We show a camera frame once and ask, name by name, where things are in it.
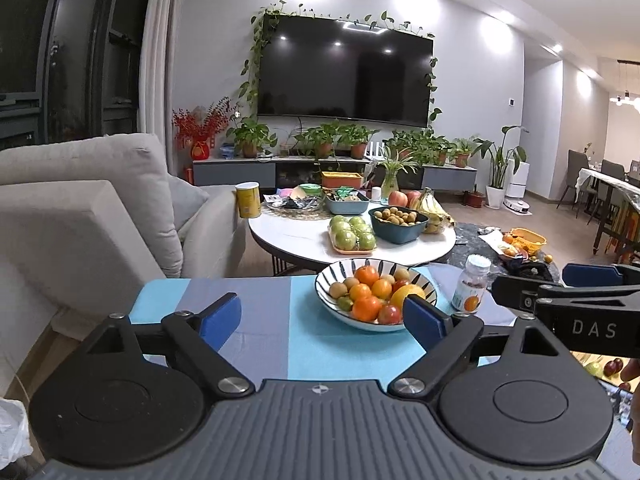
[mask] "glass vase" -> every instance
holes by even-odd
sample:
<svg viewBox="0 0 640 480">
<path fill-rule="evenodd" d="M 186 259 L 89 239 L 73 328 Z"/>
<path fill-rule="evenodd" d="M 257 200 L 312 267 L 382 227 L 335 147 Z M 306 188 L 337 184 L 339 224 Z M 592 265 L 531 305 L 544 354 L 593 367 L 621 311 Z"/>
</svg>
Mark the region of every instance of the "glass vase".
<svg viewBox="0 0 640 480">
<path fill-rule="evenodd" d="M 382 181 L 382 200 L 383 204 L 388 203 L 389 195 L 392 191 L 400 191 L 400 187 L 398 186 L 398 170 L 395 171 L 387 171 L 385 174 L 385 179 Z"/>
</svg>

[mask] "human hand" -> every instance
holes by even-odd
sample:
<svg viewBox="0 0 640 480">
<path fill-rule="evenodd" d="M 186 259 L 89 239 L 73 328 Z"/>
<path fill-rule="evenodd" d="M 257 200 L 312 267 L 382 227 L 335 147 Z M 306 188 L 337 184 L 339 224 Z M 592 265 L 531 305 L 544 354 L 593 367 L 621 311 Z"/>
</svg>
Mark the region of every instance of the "human hand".
<svg viewBox="0 0 640 480">
<path fill-rule="evenodd" d="M 640 361 L 629 360 L 628 364 L 620 372 L 620 379 L 629 382 L 640 376 Z M 640 465 L 640 388 L 636 388 L 631 399 L 631 420 L 634 422 L 634 430 L 631 433 L 631 442 L 634 446 L 633 461 Z"/>
</svg>

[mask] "white plastic bag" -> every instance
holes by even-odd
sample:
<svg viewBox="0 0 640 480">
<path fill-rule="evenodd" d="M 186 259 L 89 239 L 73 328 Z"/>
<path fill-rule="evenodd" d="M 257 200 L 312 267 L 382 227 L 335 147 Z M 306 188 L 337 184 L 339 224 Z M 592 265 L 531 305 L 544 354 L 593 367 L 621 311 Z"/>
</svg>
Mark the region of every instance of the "white plastic bag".
<svg viewBox="0 0 640 480">
<path fill-rule="evenodd" d="M 0 398 L 0 470 L 33 453 L 27 411 L 19 400 Z"/>
</svg>

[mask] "armrest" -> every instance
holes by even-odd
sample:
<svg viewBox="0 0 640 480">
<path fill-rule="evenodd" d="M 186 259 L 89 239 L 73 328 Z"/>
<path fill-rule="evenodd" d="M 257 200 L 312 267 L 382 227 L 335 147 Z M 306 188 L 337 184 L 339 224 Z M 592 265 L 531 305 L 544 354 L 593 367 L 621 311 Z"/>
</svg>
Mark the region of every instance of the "armrest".
<svg viewBox="0 0 640 480">
<path fill-rule="evenodd" d="M 211 198 L 180 230 L 183 278 L 232 276 L 244 254 L 246 220 L 238 217 L 234 186 L 204 188 Z"/>
<path fill-rule="evenodd" d="M 164 278 L 105 180 L 0 186 L 0 253 L 58 306 L 128 313 Z"/>
</svg>

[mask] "wall-mounted tv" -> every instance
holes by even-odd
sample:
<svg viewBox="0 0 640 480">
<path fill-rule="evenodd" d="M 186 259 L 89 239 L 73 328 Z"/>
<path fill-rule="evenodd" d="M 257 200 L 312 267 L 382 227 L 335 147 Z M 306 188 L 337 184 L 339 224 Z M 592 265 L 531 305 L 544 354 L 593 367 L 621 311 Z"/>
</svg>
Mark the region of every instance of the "wall-mounted tv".
<svg viewBox="0 0 640 480">
<path fill-rule="evenodd" d="M 426 126 L 432 40 L 305 16 L 279 17 L 270 36 L 260 62 L 259 115 Z"/>
</svg>

